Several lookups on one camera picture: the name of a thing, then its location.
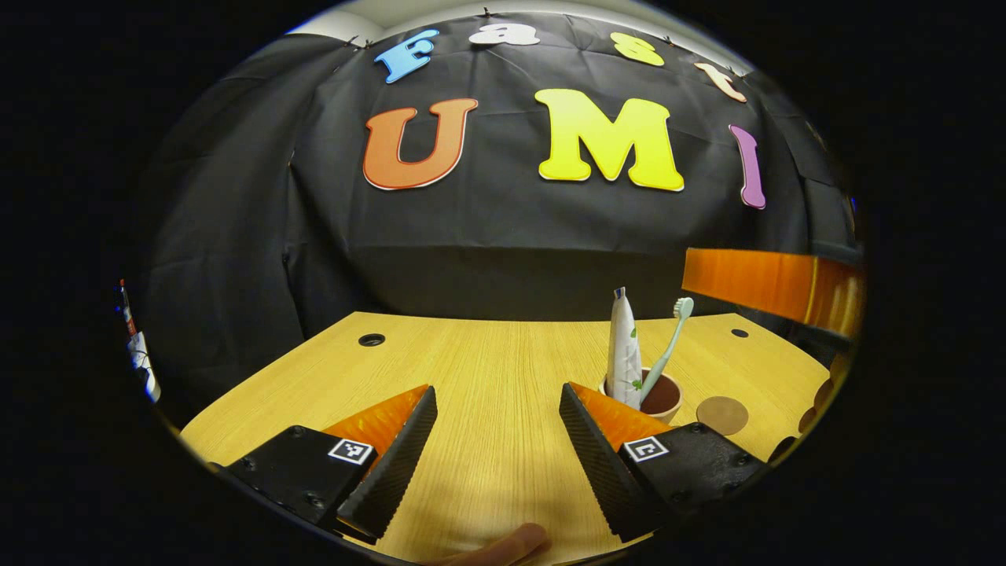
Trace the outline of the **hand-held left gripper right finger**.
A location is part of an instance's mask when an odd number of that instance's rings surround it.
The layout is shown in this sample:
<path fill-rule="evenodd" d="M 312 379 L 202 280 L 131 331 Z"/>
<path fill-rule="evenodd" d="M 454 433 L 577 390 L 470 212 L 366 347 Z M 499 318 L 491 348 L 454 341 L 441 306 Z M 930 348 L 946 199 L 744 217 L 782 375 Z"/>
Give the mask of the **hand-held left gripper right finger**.
<path fill-rule="evenodd" d="M 672 427 L 575 382 L 558 412 L 608 529 L 625 543 L 714 509 L 768 471 L 705 424 Z"/>

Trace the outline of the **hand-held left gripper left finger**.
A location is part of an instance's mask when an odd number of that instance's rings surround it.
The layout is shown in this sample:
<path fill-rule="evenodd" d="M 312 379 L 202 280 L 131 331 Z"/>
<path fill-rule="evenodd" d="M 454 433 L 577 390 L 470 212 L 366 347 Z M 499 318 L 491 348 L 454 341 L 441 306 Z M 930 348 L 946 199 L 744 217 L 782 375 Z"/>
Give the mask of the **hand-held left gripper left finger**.
<path fill-rule="evenodd" d="M 437 416 L 435 388 L 421 384 L 322 431 L 288 426 L 224 466 L 224 480 L 317 529 L 375 543 Z"/>

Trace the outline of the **beige cup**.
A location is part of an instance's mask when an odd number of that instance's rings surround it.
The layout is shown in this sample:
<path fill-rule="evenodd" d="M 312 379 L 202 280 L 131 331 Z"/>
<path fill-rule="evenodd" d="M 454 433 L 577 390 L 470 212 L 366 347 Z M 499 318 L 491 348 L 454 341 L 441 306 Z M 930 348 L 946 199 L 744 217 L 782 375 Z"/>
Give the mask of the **beige cup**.
<path fill-rule="evenodd" d="M 611 397 L 608 394 L 607 382 L 604 382 L 599 389 L 600 401 L 596 401 L 593 408 L 589 409 L 590 414 L 601 425 L 621 428 L 650 426 L 653 421 L 669 425 L 682 404 L 682 391 L 672 377 L 661 373 L 649 394 L 642 395 L 648 376 L 649 369 L 643 368 L 636 375 L 627 373 L 625 379 L 622 380 L 622 384 L 629 388 L 628 391 L 636 394 L 640 402 L 638 409 L 631 408 L 625 402 Z"/>

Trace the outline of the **pale green toothbrush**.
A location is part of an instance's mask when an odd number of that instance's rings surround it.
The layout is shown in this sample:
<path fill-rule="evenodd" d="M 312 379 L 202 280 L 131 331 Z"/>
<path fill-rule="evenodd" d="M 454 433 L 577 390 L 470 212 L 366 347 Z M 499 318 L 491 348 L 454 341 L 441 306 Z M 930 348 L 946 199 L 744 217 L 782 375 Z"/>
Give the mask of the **pale green toothbrush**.
<path fill-rule="evenodd" d="M 658 382 L 661 373 L 663 373 L 665 366 L 667 366 L 667 363 L 670 361 L 675 347 L 680 340 L 680 336 L 687 320 L 689 320 L 692 316 L 694 307 L 695 300 L 691 296 L 683 296 L 680 297 L 679 300 L 676 300 L 673 308 L 673 315 L 677 325 L 664 352 L 662 352 L 660 357 L 657 358 L 657 361 L 650 366 L 649 373 L 643 382 L 641 401 L 646 401 L 647 398 L 649 398 L 651 391 L 654 387 L 656 387 L 656 383 Z"/>

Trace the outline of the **white toothpaste tube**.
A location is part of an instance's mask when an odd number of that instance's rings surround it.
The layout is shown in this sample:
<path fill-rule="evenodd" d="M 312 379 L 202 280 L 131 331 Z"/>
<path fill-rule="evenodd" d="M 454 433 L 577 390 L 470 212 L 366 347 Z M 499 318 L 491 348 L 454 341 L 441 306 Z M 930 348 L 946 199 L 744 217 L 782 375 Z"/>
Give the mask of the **white toothpaste tube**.
<path fill-rule="evenodd" d="M 638 329 L 626 288 L 614 291 L 608 329 L 608 397 L 638 410 L 642 405 L 642 358 Z"/>

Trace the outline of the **round brown coaster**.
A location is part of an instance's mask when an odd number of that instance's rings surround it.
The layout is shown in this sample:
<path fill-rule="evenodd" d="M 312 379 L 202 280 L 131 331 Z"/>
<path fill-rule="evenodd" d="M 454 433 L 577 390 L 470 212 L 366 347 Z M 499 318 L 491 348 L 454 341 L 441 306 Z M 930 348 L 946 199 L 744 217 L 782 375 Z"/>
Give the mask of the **round brown coaster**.
<path fill-rule="evenodd" d="M 723 436 L 739 433 L 748 422 L 747 407 L 727 395 L 712 395 L 695 408 L 696 420 Z"/>

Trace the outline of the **wooden desktop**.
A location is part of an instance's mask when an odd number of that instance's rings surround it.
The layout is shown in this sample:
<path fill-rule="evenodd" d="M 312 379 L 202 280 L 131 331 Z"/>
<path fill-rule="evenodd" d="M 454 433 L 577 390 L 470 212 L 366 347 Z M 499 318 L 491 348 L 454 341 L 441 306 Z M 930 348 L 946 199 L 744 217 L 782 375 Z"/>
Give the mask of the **wooden desktop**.
<path fill-rule="evenodd" d="M 744 329 L 747 338 L 732 334 Z M 387 337 L 377 347 L 366 333 Z M 417 470 L 375 545 L 350 550 L 425 562 L 475 550 L 521 524 L 549 533 L 527 566 L 618 551 L 558 413 L 567 382 L 596 390 L 607 369 L 608 322 L 496 322 L 352 313 L 259 370 L 202 410 L 181 438 L 230 465 L 291 425 L 323 430 L 393 395 L 430 384 L 438 418 Z M 687 320 L 666 372 L 683 401 L 672 425 L 696 421 L 712 395 L 741 401 L 750 422 L 730 439 L 765 460 L 812 406 L 828 369 L 736 313 Z"/>

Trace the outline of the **black backdrop cloth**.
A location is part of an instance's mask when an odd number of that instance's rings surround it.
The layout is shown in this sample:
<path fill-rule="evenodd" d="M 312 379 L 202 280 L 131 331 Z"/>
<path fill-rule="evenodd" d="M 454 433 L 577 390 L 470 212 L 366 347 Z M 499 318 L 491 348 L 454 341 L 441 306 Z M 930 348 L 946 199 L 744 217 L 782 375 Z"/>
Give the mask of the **black backdrop cloth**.
<path fill-rule="evenodd" d="M 833 158 L 768 76 L 525 12 L 294 33 L 168 131 L 127 277 L 172 424 L 357 311 L 667 318 L 690 248 L 857 263 Z"/>

